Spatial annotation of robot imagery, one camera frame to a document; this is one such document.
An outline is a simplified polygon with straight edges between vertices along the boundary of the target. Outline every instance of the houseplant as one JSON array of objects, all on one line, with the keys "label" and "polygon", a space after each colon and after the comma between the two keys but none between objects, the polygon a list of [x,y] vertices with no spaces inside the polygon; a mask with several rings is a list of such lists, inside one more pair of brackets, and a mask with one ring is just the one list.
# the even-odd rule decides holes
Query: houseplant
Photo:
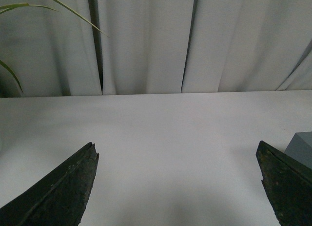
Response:
[{"label": "houseplant", "polygon": [[[66,8],[68,11],[70,11],[71,13],[75,14],[76,16],[78,16],[80,19],[84,20],[85,22],[87,22],[88,24],[92,25],[97,31],[101,32],[102,34],[104,34],[100,29],[98,29],[95,25],[93,25],[90,21],[88,21],[85,17],[83,17],[82,15],[80,15],[78,12],[76,12],[75,10],[73,10],[72,8],[70,8],[69,6],[65,5],[64,3],[62,3],[59,0],[52,0],[53,2],[63,6],[64,8]],[[21,7],[39,7],[39,8],[44,8],[44,9],[50,9],[53,11],[56,11],[53,8],[50,8],[48,6],[44,6],[44,5],[35,5],[35,4],[28,4],[28,3],[13,3],[13,4],[8,4],[8,5],[3,5],[0,6],[0,14],[3,14],[5,12],[17,9],[17,8],[21,8]],[[18,79],[18,77],[16,76],[14,70],[8,65],[6,64],[0,56],[0,67],[3,67],[4,69],[6,69],[9,74],[11,75],[11,77],[14,78],[15,82],[17,83],[19,89],[21,90],[21,92],[23,92],[22,86],[20,84],[20,81]]]}]

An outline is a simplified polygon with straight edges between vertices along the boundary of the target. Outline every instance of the white curtain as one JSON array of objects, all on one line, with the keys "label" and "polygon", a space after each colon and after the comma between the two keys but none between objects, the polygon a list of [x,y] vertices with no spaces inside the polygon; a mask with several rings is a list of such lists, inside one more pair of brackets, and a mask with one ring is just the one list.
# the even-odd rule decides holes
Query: white curtain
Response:
[{"label": "white curtain", "polygon": [[[97,0],[110,36],[103,79],[89,25],[49,0],[0,4],[17,1],[61,11],[0,15],[0,59],[24,96],[312,89],[312,0],[197,0],[194,10],[194,0]],[[88,0],[61,1],[90,18]]]}]

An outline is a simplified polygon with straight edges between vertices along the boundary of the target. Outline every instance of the fabric backdrop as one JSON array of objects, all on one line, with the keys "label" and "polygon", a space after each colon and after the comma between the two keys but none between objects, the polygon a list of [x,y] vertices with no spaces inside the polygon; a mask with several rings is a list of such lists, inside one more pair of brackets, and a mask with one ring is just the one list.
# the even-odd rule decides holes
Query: fabric backdrop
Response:
[{"label": "fabric backdrop", "polygon": [[[61,0],[90,19],[88,0]],[[0,59],[23,96],[312,89],[312,0],[97,0],[103,79],[91,27],[60,12],[0,16]],[[100,81],[103,80],[103,91]],[[1,89],[16,96],[0,69]]]}]

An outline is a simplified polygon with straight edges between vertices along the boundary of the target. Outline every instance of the white tabletop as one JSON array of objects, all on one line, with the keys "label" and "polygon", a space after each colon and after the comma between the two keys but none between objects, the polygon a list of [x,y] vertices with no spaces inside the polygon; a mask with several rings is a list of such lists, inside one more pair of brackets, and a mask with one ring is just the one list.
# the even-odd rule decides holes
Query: white tabletop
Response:
[{"label": "white tabletop", "polygon": [[0,206],[87,142],[82,226],[278,226],[260,140],[312,131],[312,91],[0,99]]}]

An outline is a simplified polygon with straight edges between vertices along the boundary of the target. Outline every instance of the green leaf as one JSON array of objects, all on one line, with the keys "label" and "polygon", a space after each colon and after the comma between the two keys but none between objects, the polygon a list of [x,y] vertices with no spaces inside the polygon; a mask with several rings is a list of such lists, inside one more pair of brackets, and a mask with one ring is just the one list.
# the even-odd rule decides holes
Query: green leaf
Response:
[{"label": "green leaf", "polygon": [[9,11],[9,10],[13,10],[15,8],[26,7],[26,6],[40,7],[40,8],[45,8],[45,9],[57,11],[57,10],[55,10],[55,9],[53,9],[51,7],[45,6],[45,5],[31,5],[31,4],[28,4],[28,3],[15,3],[15,4],[9,4],[9,5],[0,6],[0,10],[3,10],[3,11],[0,12],[0,14],[4,13],[6,11]]},{"label": "green leaf", "polygon": [[79,13],[77,13],[75,10],[73,10],[72,8],[68,7],[67,5],[65,5],[64,3],[62,3],[59,0],[52,0],[55,1],[57,4],[60,4],[61,6],[63,6],[65,9],[69,10],[70,12],[72,12],[73,14],[77,15],[79,18],[81,18],[82,20],[86,21],[88,24],[90,24],[91,26],[93,26],[97,31],[101,32],[102,34],[106,35],[107,37],[109,37],[107,34],[105,34],[104,32],[102,32],[100,29],[98,29],[98,27],[96,27],[93,23],[91,23],[90,21],[88,21],[85,17],[83,17],[82,15],[80,15]]},{"label": "green leaf", "polygon": [[1,12],[0,12],[0,14],[3,14],[4,12],[7,12],[7,11],[9,11],[9,10],[13,10],[14,8],[7,8],[7,9],[5,9],[5,10],[2,10]]},{"label": "green leaf", "polygon": [[19,88],[21,89],[21,91],[23,92],[22,88],[21,88],[21,84],[20,84],[20,81],[19,79],[17,78],[17,76],[15,75],[14,71],[7,65],[5,64],[4,62],[2,62],[0,60],[0,65],[3,66],[15,79],[16,83],[18,83],[19,85]]}]

